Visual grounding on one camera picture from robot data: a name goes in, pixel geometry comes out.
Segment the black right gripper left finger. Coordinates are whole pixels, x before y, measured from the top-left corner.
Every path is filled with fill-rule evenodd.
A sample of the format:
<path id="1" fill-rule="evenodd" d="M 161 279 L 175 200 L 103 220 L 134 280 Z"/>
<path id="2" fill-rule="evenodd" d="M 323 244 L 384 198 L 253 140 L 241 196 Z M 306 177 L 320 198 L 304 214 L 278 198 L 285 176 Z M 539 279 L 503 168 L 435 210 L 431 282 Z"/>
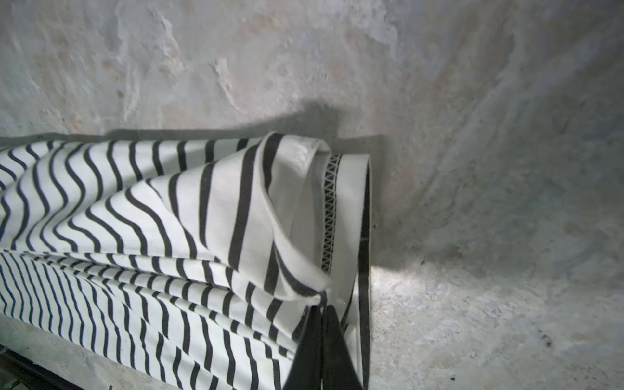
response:
<path id="1" fill-rule="evenodd" d="M 283 390 L 320 390 L 322 388 L 322 315 L 317 306 L 308 313 L 305 331 Z"/>

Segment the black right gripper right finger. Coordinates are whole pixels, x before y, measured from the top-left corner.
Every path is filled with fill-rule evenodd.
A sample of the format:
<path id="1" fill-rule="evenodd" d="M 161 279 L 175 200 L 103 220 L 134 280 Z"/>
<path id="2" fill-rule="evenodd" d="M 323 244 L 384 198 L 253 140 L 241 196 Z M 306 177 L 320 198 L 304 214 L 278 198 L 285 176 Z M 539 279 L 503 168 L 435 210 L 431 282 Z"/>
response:
<path id="1" fill-rule="evenodd" d="M 323 312 L 322 386 L 324 390 L 362 390 L 332 305 Z"/>

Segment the black white striped tank top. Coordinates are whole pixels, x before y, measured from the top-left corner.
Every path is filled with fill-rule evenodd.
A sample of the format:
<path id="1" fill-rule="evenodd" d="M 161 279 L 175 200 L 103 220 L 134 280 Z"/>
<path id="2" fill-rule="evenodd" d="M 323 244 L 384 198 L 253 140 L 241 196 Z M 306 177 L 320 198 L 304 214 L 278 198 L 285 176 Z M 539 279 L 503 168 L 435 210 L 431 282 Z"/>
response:
<path id="1" fill-rule="evenodd" d="M 283 389 L 309 310 L 370 372 L 371 161 L 322 140 L 1 149 L 1 312 L 181 389 Z"/>

